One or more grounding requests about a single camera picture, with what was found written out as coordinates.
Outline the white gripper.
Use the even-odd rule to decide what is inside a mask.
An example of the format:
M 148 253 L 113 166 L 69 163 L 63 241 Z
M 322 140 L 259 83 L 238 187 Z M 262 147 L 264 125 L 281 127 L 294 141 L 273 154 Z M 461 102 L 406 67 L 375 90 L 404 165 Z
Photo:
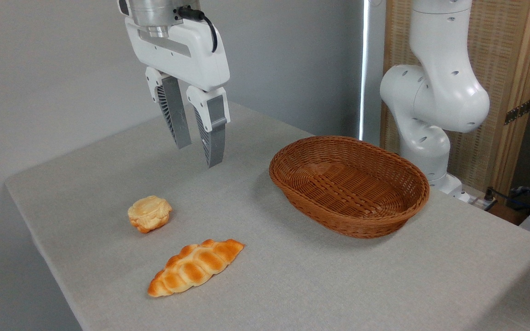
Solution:
M 166 38 L 150 36 L 129 17 L 125 23 L 135 55 L 148 66 L 145 77 L 151 98 L 160 106 L 177 148 L 191 144 L 180 79 L 193 85 L 186 94 L 194 107 L 207 165 L 212 168 L 221 163 L 225 125 L 230 122 L 229 103 L 222 86 L 229 81 L 230 71 L 219 32 L 217 50 L 213 52 L 212 30 L 204 22 L 185 19 L 169 27 Z

